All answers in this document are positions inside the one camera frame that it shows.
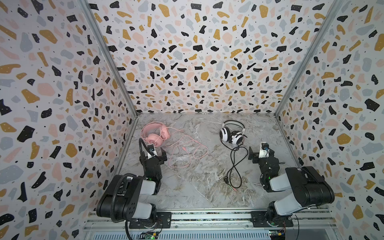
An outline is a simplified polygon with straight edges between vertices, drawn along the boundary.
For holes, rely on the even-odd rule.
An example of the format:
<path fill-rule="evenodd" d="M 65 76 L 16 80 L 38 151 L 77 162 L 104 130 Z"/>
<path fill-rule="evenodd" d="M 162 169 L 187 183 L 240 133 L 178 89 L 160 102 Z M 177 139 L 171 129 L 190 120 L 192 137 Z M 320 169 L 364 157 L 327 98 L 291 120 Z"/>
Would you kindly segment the pink headphones with cable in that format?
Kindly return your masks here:
<path fill-rule="evenodd" d="M 180 138 L 174 143 L 166 145 L 166 142 L 177 134 L 181 134 Z M 192 160 L 201 160 L 208 154 L 209 150 L 207 146 L 186 134 L 182 129 L 169 127 L 166 124 L 158 121 L 154 121 L 145 125 L 141 129 L 140 137 L 145 143 L 153 145 L 154 147 L 165 146 L 166 148 L 172 148 L 172 153 L 168 165 L 173 169 L 189 167 L 192 163 Z M 174 158 L 176 150 L 182 150 L 187 154 L 188 162 L 186 164 L 172 164 L 172 159 Z"/>

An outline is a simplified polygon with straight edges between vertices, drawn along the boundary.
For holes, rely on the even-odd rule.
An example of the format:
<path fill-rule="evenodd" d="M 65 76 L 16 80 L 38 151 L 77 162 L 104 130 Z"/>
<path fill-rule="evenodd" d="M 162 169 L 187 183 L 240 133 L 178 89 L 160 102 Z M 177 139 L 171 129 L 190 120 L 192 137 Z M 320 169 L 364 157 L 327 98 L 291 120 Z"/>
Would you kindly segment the left green circuit board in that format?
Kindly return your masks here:
<path fill-rule="evenodd" d="M 141 233 L 139 239 L 140 240 L 157 240 L 159 237 L 158 232 L 145 232 Z"/>

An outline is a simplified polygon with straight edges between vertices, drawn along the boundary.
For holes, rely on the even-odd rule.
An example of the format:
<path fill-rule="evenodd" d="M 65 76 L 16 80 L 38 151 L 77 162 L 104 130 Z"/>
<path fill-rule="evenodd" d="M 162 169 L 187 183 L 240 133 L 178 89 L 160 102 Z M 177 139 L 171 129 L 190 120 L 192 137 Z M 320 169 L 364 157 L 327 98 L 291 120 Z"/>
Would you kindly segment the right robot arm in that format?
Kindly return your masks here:
<path fill-rule="evenodd" d="M 266 192 L 292 191 L 283 199 L 268 205 L 264 220 L 272 227 L 288 227 L 291 225 L 288 221 L 294 213 L 313 206 L 331 204 L 335 200 L 331 186 L 314 167 L 289 167 L 280 175 L 281 162 L 268 143 L 261 143 L 257 153 L 249 148 L 248 159 L 259 165 L 260 184 Z"/>

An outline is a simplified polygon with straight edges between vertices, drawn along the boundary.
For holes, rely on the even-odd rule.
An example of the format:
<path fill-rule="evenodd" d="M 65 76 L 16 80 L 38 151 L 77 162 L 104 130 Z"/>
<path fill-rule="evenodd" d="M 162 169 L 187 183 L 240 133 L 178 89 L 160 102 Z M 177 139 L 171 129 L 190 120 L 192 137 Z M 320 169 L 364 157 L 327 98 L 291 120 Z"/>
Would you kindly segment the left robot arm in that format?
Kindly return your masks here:
<path fill-rule="evenodd" d="M 168 160 L 165 150 L 160 150 L 160 156 L 153 146 L 150 154 L 141 153 L 144 176 L 124 174 L 113 177 L 96 207 L 98 217 L 109 218 L 114 223 L 137 221 L 147 228 L 157 224 L 156 206 L 141 203 L 139 198 L 157 195 L 160 191 L 163 178 L 161 165 Z"/>

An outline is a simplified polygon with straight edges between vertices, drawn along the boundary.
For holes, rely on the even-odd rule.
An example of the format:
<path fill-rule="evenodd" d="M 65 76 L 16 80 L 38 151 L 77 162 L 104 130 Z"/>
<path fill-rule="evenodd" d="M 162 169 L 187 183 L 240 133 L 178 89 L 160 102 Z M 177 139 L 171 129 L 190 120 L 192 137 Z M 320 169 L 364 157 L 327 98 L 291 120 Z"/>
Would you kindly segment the right circuit board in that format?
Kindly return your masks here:
<path fill-rule="evenodd" d="M 281 231 L 269 231 L 269 236 L 271 240 L 285 240 L 286 232 L 284 230 Z"/>

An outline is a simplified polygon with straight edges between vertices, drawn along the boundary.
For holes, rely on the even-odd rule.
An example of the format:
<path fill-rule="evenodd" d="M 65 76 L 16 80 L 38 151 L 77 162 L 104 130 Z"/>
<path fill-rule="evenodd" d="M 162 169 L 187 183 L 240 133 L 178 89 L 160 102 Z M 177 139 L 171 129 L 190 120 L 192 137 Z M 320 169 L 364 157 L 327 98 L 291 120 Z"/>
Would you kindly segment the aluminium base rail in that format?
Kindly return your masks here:
<path fill-rule="evenodd" d="M 261 209 L 196 209 L 159 210 L 165 230 L 251 230 L 265 229 L 277 231 L 282 227 L 272 227 L 264 218 Z M 290 217 L 286 229 L 336 229 L 336 221 L 327 209 L 305 209 Z"/>

